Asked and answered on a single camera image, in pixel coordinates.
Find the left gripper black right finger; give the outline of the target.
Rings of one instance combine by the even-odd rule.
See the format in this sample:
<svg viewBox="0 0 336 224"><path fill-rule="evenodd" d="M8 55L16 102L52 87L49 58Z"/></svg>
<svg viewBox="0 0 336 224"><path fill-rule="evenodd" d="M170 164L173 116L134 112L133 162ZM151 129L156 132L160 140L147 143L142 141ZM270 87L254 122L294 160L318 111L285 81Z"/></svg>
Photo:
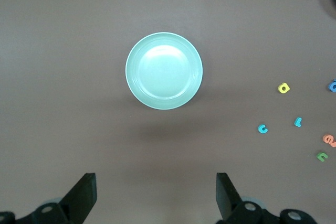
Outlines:
<svg viewBox="0 0 336 224"><path fill-rule="evenodd" d="M218 223L316 223L308 213L301 210L284 209L277 217L255 202L242 200L226 173L216 174L216 202L222 217Z"/></svg>

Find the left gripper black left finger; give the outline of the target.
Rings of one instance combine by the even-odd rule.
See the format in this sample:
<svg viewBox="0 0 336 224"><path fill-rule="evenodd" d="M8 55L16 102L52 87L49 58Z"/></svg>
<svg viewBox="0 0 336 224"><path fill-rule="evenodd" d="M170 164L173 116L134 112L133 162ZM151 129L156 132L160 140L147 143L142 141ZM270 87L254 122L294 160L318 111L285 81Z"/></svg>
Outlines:
<svg viewBox="0 0 336 224"><path fill-rule="evenodd" d="M3 211L1 223L83 223L96 202L96 175L86 173L60 202L41 205L20 219L13 212Z"/></svg>

